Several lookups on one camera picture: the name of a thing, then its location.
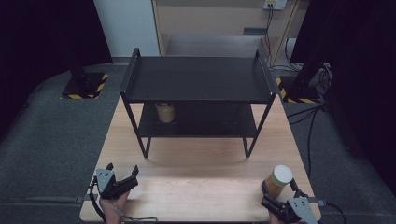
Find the white lid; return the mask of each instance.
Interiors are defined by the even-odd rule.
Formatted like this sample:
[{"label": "white lid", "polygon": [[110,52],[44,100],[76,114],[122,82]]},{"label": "white lid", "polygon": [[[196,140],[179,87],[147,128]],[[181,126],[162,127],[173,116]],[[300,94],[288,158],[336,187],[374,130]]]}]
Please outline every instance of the white lid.
[{"label": "white lid", "polygon": [[288,184],[293,179],[293,172],[288,166],[278,165],[274,169],[274,176],[283,184]]}]

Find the bottle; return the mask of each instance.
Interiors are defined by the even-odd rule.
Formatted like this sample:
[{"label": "bottle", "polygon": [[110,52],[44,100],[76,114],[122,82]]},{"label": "bottle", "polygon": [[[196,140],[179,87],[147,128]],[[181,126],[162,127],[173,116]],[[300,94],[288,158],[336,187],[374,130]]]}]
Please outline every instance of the bottle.
[{"label": "bottle", "polygon": [[288,166],[278,165],[274,171],[265,179],[269,195],[277,198],[283,188],[293,179],[293,172]]},{"label": "bottle", "polygon": [[169,123],[175,119],[175,106],[170,103],[158,103],[157,107],[158,119],[161,122]]}]

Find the light wood tabletop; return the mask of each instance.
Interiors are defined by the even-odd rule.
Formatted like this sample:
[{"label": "light wood tabletop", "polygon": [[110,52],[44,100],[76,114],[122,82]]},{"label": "light wood tabletop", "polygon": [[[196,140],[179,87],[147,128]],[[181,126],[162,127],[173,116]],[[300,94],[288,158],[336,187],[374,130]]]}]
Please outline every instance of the light wood tabletop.
[{"label": "light wood tabletop", "polygon": [[[142,105],[132,107],[139,121]],[[252,105],[256,122],[264,108]],[[130,176],[135,165],[140,170],[139,185],[131,190],[124,208],[129,217],[157,217],[159,221],[269,220],[267,209],[261,206],[261,183],[279,164],[289,166],[298,187],[314,197],[278,96],[248,159],[242,138],[152,138],[145,159],[119,100],[96,168],[105,169],[111,162],[117,180]],[[293,195],[286,186],[278,200],[285,202]],[[318,206],[311,203],[311,207],[319,220]],[[83,204],[80,218],[101,220],[89,201]]]}]

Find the white wall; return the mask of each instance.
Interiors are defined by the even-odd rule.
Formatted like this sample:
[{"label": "white wall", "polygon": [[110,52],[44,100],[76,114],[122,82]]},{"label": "white wall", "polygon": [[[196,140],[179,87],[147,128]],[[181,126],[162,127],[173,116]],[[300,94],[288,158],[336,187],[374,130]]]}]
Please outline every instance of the white wall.
[{"label": "white wall", "polygon": [[112,57],[159,56],[151,0],[94,0]]}]

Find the shelf top surface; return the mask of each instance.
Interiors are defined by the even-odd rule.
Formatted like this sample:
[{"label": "shelf top surface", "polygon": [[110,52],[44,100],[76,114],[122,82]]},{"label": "shelf top surface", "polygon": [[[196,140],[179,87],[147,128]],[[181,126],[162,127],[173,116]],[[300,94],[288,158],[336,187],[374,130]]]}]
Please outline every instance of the shelf top surface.
[{"label": "shelf top surface", "polygon": [[271,100],[260,59],[232,57],[136,57],[125,91],[130,103]]}]

